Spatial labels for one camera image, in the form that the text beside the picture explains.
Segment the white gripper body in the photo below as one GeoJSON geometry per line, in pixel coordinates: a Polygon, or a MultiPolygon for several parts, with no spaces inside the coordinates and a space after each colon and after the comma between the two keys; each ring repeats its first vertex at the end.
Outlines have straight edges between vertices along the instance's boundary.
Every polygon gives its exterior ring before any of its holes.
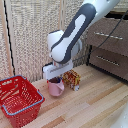
{"type": "Polygon", "coordinates": [[[72,61],[68,61],[66,64],[59,64],[54,65],[53,63],[44,66],[43,71],[43,78],[46,80],[50,80],[54,77],[62,75],[63,73],[71,70],[73,68],[72,61]]]}

